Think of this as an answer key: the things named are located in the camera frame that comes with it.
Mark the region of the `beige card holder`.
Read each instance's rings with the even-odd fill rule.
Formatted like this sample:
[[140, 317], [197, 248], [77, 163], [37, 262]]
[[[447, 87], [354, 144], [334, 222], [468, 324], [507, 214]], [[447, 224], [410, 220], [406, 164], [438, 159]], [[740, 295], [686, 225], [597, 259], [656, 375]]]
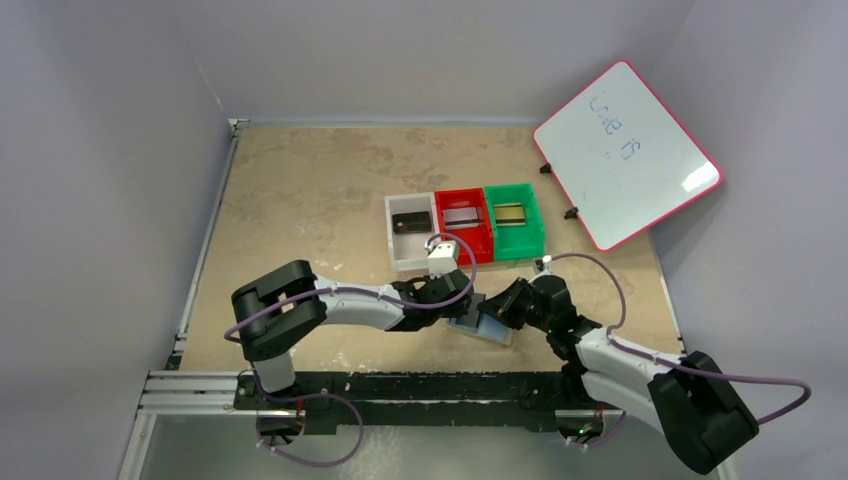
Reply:
[[459, 317], [449, 318], [446, 325], [478, 339], [504, 346], [510, 345], [513, 336], [512, 330], [497, 319], [478, 310], [479, 304], [485, 299], [485, 294], [474, 293], [471, 296], [467, 312]]

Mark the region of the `green plastic bin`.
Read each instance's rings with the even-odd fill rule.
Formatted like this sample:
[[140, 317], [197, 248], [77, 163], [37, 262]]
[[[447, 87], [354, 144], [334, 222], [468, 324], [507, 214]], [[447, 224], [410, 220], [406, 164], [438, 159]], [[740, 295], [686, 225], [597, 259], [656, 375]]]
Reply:
[[483, 192], [492, 221], [495, 260], [541, 257], [546, 231], [532, 186], [492, 185]]

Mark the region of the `silver credit card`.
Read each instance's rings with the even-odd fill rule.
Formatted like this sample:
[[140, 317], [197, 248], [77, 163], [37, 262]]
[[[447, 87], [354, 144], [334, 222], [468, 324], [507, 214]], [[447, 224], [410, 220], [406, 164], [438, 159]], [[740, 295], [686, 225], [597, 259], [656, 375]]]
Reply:
[[442, 220], [446, 230], [458, 230], [478, 227], [480, 213], [476, 207], [450, 208], [442, 211]]

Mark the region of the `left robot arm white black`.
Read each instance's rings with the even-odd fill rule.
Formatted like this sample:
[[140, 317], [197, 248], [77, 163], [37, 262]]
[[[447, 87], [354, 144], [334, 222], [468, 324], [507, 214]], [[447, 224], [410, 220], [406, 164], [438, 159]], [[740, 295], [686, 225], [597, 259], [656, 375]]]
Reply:
[[294, 260], [238, 289], [230, 297], [236, 325], [224, 338], [241, 346], [262, 390], [290, 391], [296, 383], [290, 350], [320, 326], [366, 326], [417, 332], [465, 314], [476, 274], [448, 273], [380, 286], [337, 282]]

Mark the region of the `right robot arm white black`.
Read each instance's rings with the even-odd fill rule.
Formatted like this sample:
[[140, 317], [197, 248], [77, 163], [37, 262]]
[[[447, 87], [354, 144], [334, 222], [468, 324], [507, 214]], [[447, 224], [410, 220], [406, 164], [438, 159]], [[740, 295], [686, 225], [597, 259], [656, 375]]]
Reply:
[[520, 278], [478, 309], [510, 329], [540, 330], [566, 363], [568, 391], [653, 427], [698, 474], [710, 473], [759, 434], [757, 420], [709, 355], [637, 356], [636, 344], [614, 342], [603, 325], [577, 311], [559, 276]]

